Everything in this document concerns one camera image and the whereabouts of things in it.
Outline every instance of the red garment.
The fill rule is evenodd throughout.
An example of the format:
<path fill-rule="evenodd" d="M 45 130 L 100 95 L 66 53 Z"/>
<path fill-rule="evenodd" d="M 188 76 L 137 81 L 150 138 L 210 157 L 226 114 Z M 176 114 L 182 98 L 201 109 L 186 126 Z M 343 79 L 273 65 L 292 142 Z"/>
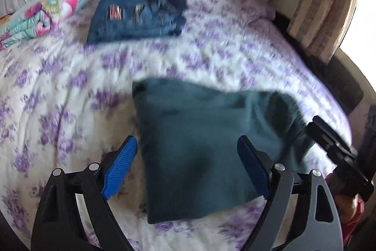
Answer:
<path fill-rule="evenodd" d="M 347 246 L 347 244 L 349 243 L 350 237 L 352 233 L 354 232 L 356 225 L 360 221 L 363 213 L 364 213 L 364 201 L 362 198 L 360 198 L 360 196 L 358 196 L 358 207 L 356 209 L 355 216 L 349 223 L 341 224 L 344 247 Z"/>

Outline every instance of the floral bedspread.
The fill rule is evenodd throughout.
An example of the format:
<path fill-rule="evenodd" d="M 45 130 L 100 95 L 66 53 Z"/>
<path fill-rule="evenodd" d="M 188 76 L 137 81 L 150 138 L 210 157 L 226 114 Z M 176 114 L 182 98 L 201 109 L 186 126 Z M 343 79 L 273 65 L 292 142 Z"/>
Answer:
<path fill-rule="evenodd" d="M 133 80 L 177 78 L 223 91 L 276 90 L 292 95 L 307 122 L 320 115 L 349 143 L 343 111 L 305 67 L 270 20 L 274 10 L 255 0 L 187 0 L 178 38 L 86 46 L 99 0 L 47 36 L 0 52 L 0 209 L 30 247 L 33 220 L 52 170 L 83 170 L 139 137 Z M 305 157 L 324 174 L 333 165 L 315 145 Z M 136 251 L 239 250 L 264 207 L 243 207 L 192 221 L 147 223 L 140 154 L 109 204 Z M 98 245 L 83 198 L 89 241 Z"/>

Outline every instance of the purple floral pattern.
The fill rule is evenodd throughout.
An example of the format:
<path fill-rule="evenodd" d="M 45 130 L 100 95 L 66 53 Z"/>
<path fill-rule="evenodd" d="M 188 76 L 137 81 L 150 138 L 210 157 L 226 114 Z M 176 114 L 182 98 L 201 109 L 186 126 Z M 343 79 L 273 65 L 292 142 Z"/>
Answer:
<path fill-rule="evenodd" d="M 8 165 L 0 178 L 0 196 L 3 213 L 23 241 L 30 238 L 52 169 L 82 170 L 116 150 L 127 135 L 139 137 L 133 81 L 168 77 L 221 91 L 283 91 L 296 99 L 305 121 L 320 115 L 350 141 L 343 111 L 271 26 L 274 11 L 267 5 L 187 0 L 187 23 L 179 37 L 84 45 L 98 1 L 62 22 L 56 32 L 0 52 L 0 148 Z M 317 146 L 305 160 L 324 175 L 332 171 Z M 218 251 L 240 249 L 263 208 L 255 199 L 203 219 L 150 226 L 145 193 L 137 154 L 110 201 L 122 229 L 142 229 L 142 235 L 125 233 L 136 251 L 151 244 L 164 250 L 175 241 L 182 251 L 210 249 L 206 242 L 214 241 Z M 86 224 L 89 217 L 82 218 Z M 84 228 L 89 242 L 99 246 L 92 227 Z"/>
<path fill-rule="evenodd" d="M 45 185 L 42 185 L 42 183 L 39 182 L 38 186 L 33 186 L 31 188 L 30 196 L 33 198 L 42 198 L 45 187 Z"/>
<path fill-rule="evenodd" d="M 64 58 L 62 57 L 53 57 L 52 59 L 42 59 L 41 67 L 38 71 L 39 75 L 46 74 L 46 75 L 57 75 L 63 71 L 63 61 Z"/>
<path fill-rule="evenodd" d="M 11 76 L 14 76 L 18 70 L 21 68 L 21 65 L 18 61 L 15 61 L 13 62 L 11 65 L 8 66 L 8 68 L 6 69 L 6 72 L 4 74 L 4 77 L 5 78 L 8 78 L 8 77 L 11 77 Z"/>
<path fill-rule="evenodd" d="M 39 118 L 39 144 L 43 147 L 47 145 L 54 146 L 58 152 L 58 163 L 63 163 L 70 153 L 80 149 L 75 146 L 75 141 L 82 138 L 81 130 L 78 129 L 68 137 L 62 129 L 64 125 L 72 125 L 75 121 L 76 116 L 63 106 L 55 106 L 53 110 Z"/>
<path fill-rule="evenodd" d="M 151 43 L 150 50 L 156 51 L 165 54 L 168 49 L 170 48 L 170 45 L 168 43 Z"/>
<path fill-rule="evenodd" d="M 183 61 L 187 64 L 187 69 L 197 71 L 203 69 L 208 71 L 211 67 L 211 62 L 209 57 L 203 56 L 201 54 L 185 54 L 182 55 Z"/>
<path fill-rule="evenodd" d="M 75 76 L 72 76 L 69 79 L 68 86 L 69 87 L 78 87 L 80 89 L 83 89 L 86 86 L 86 83 L 88 82 L 88 79 L 90 77 L 90 72 L 88 70 L 80 70 L 79 73 Z"/>
<path fill-rule="evenodd" d="M 2 201 L 5 204 L 7 213 L 12 217 L 12 227 L 20 231 L 29 240 L 31 237 L 27 224 L 29 223 L 29 214 L 23 208 L 19 190 L 5 190 L 5 196 Z"/>
<path fill-rule="evenodd" d="M 16 84 L 19 88 L 23 88 L 26 84 L 29 84 L 32 77 L 29 74 L 28 69 L 24 69 L 21 73 L 17 76 Z"/>
<path fill-rule="evenodd" d="M 124 68 L 128 63 L 129 56 L 127 49 L 102 55 L 103 69 L 120 69 Z"/>
<path fill-rule="evenodd" d="M 108 117 L 112 115 L 122 100 L 129 98 L 128 95 L 105 90 L 91 91 L 89 97 L 92 99 L 90 108 L 94 111 L 107 110 Z"/>
<path fill-rule="evenodd" d="M 28 113 L 32 113 L 35 110 L 35 107 L 44 100 L 46 96 L 44 94 L 40 94 L 39 91 L 32 92 L 29 96 L 24 95 L 21 98 L 21 101 L 25 102 L 24 111 Z"/>
<path fill-rule="evenodd" d="M 36 154 L 29 154 L 29 147 L 27 143 L 24 144 L 22 152 L 19 152 L 18 148 L 15 149 L 15 152 L 16 157 L 13 161 L 13 166 L 17 169 L 18 172 L 24 173 L 25 177 L 27 177 L 29 168 Z"/>
<path fill-rule="evenodd" d="M 248 204 L 245 212 L 236 212 L 228 221 L 221 224 L 218 234 L 223 235 L 228 243 L 236 243 L 235 249 L 240 250 L 254 229 L 263 209 L 263 206 Z"/>
<path fill-rule="evenodd" d="M 159 234 L 167 232 L 182 233 L 187 238 L 191 238 L 195 232 L 194 222 L 192 220 L 178 220 L 161 222 L 154 225 Z"/>
<path fill-rule="evenodd" d="M 0 145 L 3 145 L 5 140 L 14 140 L 14 134 L 16 128 L 13 123 L 8 123 L 13 116 L 13 109 L 8 104 L 9 97 L 2 99 L 0 94 Z"/>

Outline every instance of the dark wooden bed frame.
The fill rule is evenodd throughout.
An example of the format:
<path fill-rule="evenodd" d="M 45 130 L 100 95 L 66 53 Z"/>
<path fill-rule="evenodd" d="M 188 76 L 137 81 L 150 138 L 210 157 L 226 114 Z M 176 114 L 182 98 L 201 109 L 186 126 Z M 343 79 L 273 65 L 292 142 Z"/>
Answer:
<path fill-rule="evenodd" d="M 308 68 L 312 70 L 312 72 L 328 87 L 340 103 L 345 113 L 349 114 L 363 98 L 363 93 L 360 90 L 359 85 L 339 61 L 334 60 L 333 62 L 332 60 L 328 66 L 324 66 L 314 57 L 307 56 L 300 44 L 286 32 L 289 23 L 290 20 L 288 18 L 277 13 L 274 24 L 279 28 L 285 39 L 294 47 L 296 52 L 298 52 Z M 370 250 L 368 248 L 369 246 L 371 245 L 367 244 L 367 247 L 360 249 Z M 29 249 L 18 239 L 12 228 L 7 223 L 5 217 L 0 212 L 0 251 L 28 250 Z"/>

